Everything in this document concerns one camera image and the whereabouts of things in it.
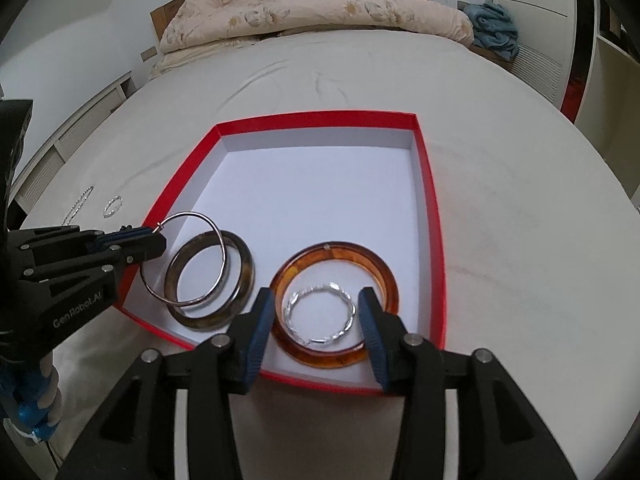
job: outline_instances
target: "amber bangle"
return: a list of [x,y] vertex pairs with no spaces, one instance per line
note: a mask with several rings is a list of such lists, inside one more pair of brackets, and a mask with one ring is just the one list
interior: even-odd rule
[[[169,314],[181,325],[194,330],[215,330],[229,324],[242,312],[254,287],[255,266],[249,247],[238,235],[222,231],[225,245],[235,247],[240,254],[240,276],[236,287],[225,303],[212,314],[188,317],[180,308],[167,305]],[[164,277],[164,295],[168,300],[178,301],[178,280],[187,263],[199,252],[220,245],[215,232],[207,231],[185,243],[171,260]]]
[[382,292],[383,308],[392,314],[398,313],[398,285],[391,269],[382,258],[373,251],[350,242],[326,242],[306,248],[287,260],[273,277],[270,288],[275,295],[276,319],[271,333],[280,347],[303,364],[315,368],[341,368],[366,359],[364,342],[334,352],[314,350],[297,343],[289,335],[282,319],[284,294],[293,279],[303,270],[327,260],[351,262],[371,274]]

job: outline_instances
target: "metal screw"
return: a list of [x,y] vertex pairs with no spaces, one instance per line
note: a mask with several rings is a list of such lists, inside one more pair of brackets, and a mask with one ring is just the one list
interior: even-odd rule
[[424,338],[420,334],[404,334],[402,339],[409,346],[420,346],[424,342]]
[[160,357],[160,352],[153,348],[149,348],[140,354],[140,359],[142,359],[145,363],[152,363],[156,359]]
[[231,338],[227,334],[216,334],[211,338],[211,344],[216,348],[224,348],[231,343]]
[[494,358],[494,355],[491,352],[489,352],[486,348],[479,348],[474,352],[474,356],[482,364],[487,364]]

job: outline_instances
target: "louvered panel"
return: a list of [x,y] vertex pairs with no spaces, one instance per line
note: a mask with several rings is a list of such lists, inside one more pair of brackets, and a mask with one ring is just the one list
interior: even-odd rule
[[50,148],[36,164],[36,167],[33,168],[33,171],[31,171],[18,192],[23,206],[29,209],[26,211],[27,213],[33,209],[33,206],[44,190],[47,189],[49,182],[56,176],[60,168],[64,166],[64,163],[64,159],[56,149]]
[[537,90],[552,103],[558,95],[562,67],[526,45],[520,44],[511,73]]
[[112,110],[122,104],[122,98],[116,89],[100,99],[82,115],[62,136],[57,145],[68,159],[80,145],[111,115]]

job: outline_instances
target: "white bed sheet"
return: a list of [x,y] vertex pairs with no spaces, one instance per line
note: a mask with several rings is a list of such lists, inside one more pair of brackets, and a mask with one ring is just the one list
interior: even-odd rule
[[[640,408],[640,218],[569,121],[459,44],[386,30],[318,32],[174,70],[78,149],[25,227],[59,224],[88,186],[94,192],[75,218],[83,228],[140,224],[215,123],[336,108],[418,115],[444,232],[447,348],[495,351],[578,477],[593,478]],[[118,194],[122,209],[103,219]],[[109,309],[56,350],[65,399],[59,452],[148,346],[176,351]],[[248,480],[388,478],[399,399],[260,380],[232,407]]]

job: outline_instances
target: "blue glove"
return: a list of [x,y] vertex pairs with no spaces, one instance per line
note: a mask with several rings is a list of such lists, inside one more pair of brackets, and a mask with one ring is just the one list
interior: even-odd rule
[[37,368],[0,363],[0,396],[15,429],[36,442],[49,440],[60,422],[62,396],[53,355]]

